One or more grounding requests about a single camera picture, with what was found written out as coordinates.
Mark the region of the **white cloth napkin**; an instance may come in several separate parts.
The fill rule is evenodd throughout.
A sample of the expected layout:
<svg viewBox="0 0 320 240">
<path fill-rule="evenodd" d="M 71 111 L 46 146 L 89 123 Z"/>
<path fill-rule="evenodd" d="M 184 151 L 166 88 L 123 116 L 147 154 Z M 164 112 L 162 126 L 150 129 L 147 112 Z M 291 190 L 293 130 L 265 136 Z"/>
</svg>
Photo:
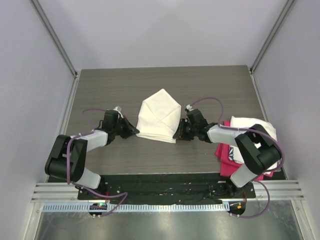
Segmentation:
<svg viewBox="0 0 320 240">
<path fill-rule="evenodd" d="M 136 128 L 139 138 L 176 143 L 173 138 L 181 119 L 181 105 L 161 89 L 142 101 Z"/>
</svg>

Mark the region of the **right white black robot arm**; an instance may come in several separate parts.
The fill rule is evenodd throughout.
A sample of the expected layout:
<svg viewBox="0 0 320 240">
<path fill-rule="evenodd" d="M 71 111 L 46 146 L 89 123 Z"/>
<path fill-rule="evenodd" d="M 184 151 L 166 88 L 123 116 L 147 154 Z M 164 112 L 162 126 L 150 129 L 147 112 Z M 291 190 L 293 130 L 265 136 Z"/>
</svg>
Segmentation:
<svg viewBox="0 0 320 240">
<path fill-rule="evenodd" d="M 260 124 L 250 128 L 232 128 L 220 123 L 208 123 L 198 109 L 186 110 L 186 118 L 179 121 L 173 135 L 175 140 L 192 141 L 197 137 L 206 143 L 237 146 L 244 160 L 225 183 L 225 193 L 236 198 L 249 183 L 269 171 L 283 159 L 281 149 Z"/>
</svg>

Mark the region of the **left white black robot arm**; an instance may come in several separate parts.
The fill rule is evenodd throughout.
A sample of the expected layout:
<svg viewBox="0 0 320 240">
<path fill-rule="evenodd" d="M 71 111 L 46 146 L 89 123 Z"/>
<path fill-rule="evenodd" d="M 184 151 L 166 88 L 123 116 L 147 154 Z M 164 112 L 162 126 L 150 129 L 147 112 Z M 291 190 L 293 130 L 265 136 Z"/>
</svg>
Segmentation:
<svg viewBox="0 0 320 240">
<path fill-rule="evenodd" d="M 58 135 L 44 167 L 50 177 L 89 188 L 89 194 L 97 200 L 106 195 L 107 188 L 101 175 L 85 167 L 87 152 L 111 144 L 117 136 L 127 139 L 140 133 L 121 113 L 119 106 L 103 112 L 103 119 L 90 132 Z"/>
</svg>

